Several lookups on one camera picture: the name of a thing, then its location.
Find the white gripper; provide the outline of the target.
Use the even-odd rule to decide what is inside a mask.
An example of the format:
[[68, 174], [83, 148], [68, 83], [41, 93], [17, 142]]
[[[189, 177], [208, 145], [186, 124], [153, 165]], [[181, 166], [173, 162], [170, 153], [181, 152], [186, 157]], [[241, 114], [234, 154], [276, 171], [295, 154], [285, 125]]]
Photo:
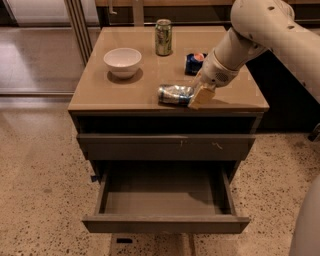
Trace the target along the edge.
[[230, 70], [223, 66], [211, 51], [204, 59], [202, 67], [197, 74], [199, 83], [196, 85], [188, 107], [199, 109], [208, 104], [215, 96], [215, 87], [227, 86], [239, 71]]

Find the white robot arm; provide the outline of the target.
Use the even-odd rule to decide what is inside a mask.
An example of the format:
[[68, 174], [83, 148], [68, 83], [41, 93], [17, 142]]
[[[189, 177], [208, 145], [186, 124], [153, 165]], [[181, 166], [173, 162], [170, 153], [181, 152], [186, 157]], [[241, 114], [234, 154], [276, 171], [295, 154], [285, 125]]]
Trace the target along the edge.
[[320, 36], [294, 21], [283, 0], [235, 0], [232, 27], [204, 59], [193, 82], [188, 106], [210, 103], [215, 90], [228, 85], [248, 61], [271, 51], [320, 102]]

